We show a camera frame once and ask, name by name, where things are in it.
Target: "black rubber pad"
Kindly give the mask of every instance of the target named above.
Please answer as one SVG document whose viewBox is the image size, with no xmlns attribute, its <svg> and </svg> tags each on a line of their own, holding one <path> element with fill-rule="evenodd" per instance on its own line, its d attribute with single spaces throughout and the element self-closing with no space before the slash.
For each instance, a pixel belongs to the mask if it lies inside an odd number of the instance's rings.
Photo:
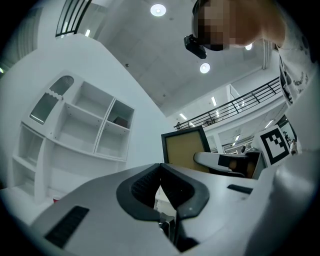
<svg viewBox="0 0 320 256">
<path fill-rule="evenodd" d="M 89 209 L 87 208 L 73 207 L 45 236 L 45 239 L 63 248 L 88 212 Z"/>
<path fill-rule="evenodd" d="M 250 188 L 250 187 L 238 186 L 234 184 L 229 185 L 227 188 L 230 190 L 238 191 L 238 192 L 249 194 L 249 195 L 251 194 L 252 190 L 254 190 L 253 188 Z"/>
</svg>

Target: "white shirt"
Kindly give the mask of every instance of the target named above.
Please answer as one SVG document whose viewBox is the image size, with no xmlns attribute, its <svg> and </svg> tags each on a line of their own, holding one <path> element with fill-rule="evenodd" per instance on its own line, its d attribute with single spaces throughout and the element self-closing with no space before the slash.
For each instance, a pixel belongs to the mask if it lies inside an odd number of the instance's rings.
<svg viewBox="0 0 320 256">
<path fill-rule="evenodd" d="M 296 153 L 298 153 L 297 143 L 295 143 L 295 144 L 291 143 L 291 145 L 290 145 L 290 151 L 295 151 Z"/>
<path fill-rule="evenodd" d="M 280 55 L 280 81 L 283 96 L 290 106 L 315 76 L 320 76 L 316 55 L 307 38 L 291 16 L 277 5 L 285 23 L 285 39 L 278 48 Z"/>
</svg>

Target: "white wall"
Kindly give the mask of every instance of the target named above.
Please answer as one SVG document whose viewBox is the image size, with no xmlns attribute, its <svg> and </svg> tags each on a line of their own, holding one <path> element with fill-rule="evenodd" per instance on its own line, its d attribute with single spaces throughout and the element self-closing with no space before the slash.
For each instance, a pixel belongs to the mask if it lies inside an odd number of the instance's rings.
<svg viewBox="0 0 320 256">
<path fill-rule="evenodd" d="M 159 108 L 99 42 L 82 34 L 56 40 L 13 66 L 0 80 L 0 177 L 7 179 L 21 118 L 41 89 L 69 70 L 135 109 L 127 168 L 163 161 L 161 134 L 174 129 Z"/>
<path fill-rule="evenodd" d="M 60 14 L 66 0 L 41 0 L 33 8 L 42 7 L 38 27 L 37 47 L 49 47 L 56 41 L 56 31 Z"/>
<path fill-rule="evenodd" d="M 244 95 L 280 76 L 279 54 L 273 50 L 269 59 L 269 67 L 260 69 L 232 83 L 239 95 Z"/>
</svg>

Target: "balcony railing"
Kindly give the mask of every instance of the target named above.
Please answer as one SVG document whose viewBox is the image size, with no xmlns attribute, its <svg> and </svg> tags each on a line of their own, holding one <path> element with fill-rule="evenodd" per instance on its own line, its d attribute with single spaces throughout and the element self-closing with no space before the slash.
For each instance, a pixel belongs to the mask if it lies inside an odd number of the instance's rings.
<svg viewBox="0 0 320 256">
<path fill-rule="evenodd" d="M 55 37 L 76 34 L 92 0 L 66 0 L 56 28 Z"/>
<path fill-rule="evenodd" d="M 188 129 L 196 126 L 207 127 L 222 120 L 238 115 L 243 111 L 249 110 L 252 107 L 266 101 L 276 94 L 281 93 L 281 84 L 279 77 L 260 86 L 259 88 L 242 95 L 232 101 L 227 102 L 219 107 L 216 107 L 206 113 L 198 115 L 188 121 L 174 126 L 176 130 Z"/>
</svg>

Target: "concrete ceiling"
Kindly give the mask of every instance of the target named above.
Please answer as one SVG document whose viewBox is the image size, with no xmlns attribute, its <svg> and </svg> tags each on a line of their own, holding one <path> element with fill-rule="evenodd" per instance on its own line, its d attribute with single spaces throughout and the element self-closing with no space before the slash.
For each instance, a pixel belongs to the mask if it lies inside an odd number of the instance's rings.
<svg viewBox="0 0 320 256">
<path fill-rule="evenodd" d="M 250 51 L 208 51 L 205 61 L 187 51 L 183 38 L 191 34 L 195 1 L 105 0 L 109 19 L 98 40 L 124 67 L 128 66 L 166 116 L 263 63 L 260 43 Z M 166 14 L 153 16 L 153 4 L 163 4 Z M 205 75 L 200 73 L 203 62 L 211 65 Z"/>
</svg>

